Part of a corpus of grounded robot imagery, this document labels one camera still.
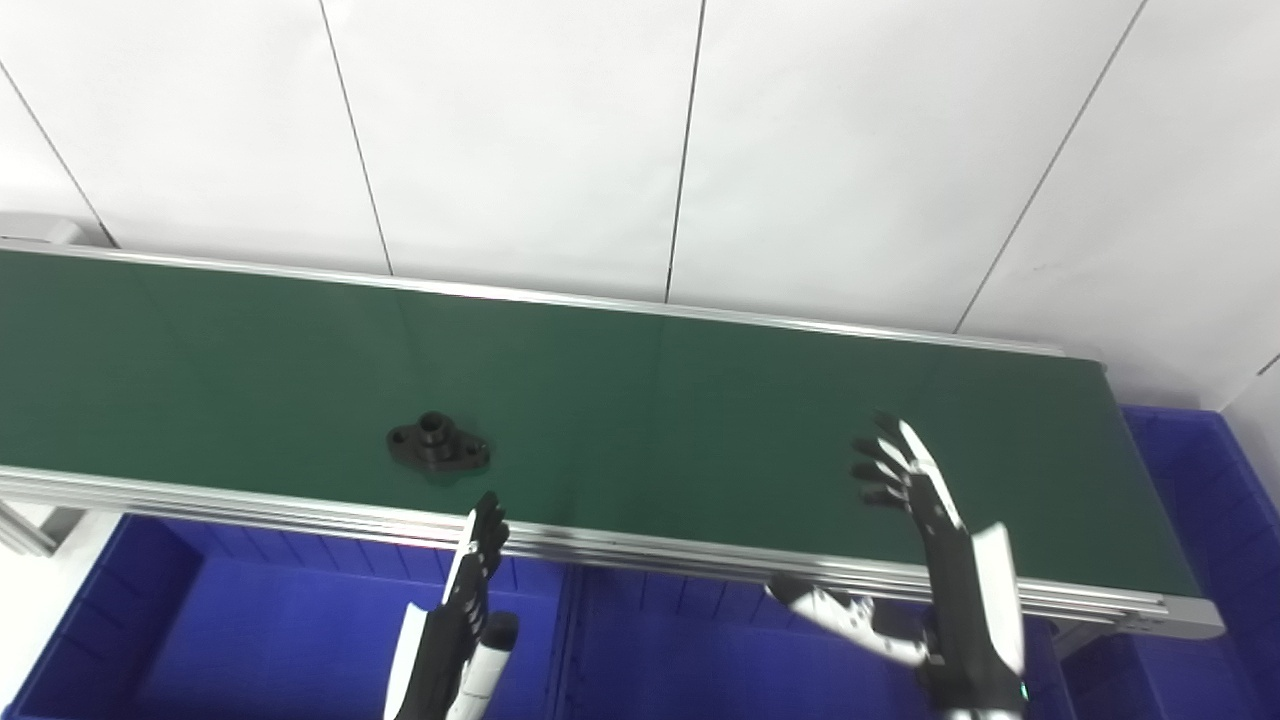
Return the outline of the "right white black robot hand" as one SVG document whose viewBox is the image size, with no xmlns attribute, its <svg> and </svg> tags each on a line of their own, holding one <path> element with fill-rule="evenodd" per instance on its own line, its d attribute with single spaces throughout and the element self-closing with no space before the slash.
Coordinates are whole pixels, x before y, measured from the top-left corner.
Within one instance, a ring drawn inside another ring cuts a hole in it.
<svg viewBox="0 0 1280 720">
<path fill-rule="evenodd" d="M 913 520 L 931 611 L 914 618 L 782 573 L 765 583 L 767 594 L 828 633 L 910 667 L 938 719 L 1024 717 L 1025 633 L 1007 528 L 970 530 L 914 428 L 887 413 L 877 413 L 874 423 L 874 437 L 854 442 L 861 461 L 852 475 L 864 483 L 864 503 Z"/>
</svg>

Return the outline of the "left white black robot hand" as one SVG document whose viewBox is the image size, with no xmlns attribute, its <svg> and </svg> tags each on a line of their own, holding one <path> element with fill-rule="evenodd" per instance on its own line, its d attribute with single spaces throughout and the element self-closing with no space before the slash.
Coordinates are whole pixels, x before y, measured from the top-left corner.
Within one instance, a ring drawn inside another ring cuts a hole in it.
<svg viewBox="0 0 1280 720">
<path fill-rule="evenodd" d="M 493 612 L 489 584 L 509 538 L 506 511 L 488 491 L 466 518 L 440 602 L 408 603 L 396 642 L 385 719 L 481 719 L 515 651 L 520 620 Z"/>
</svg>

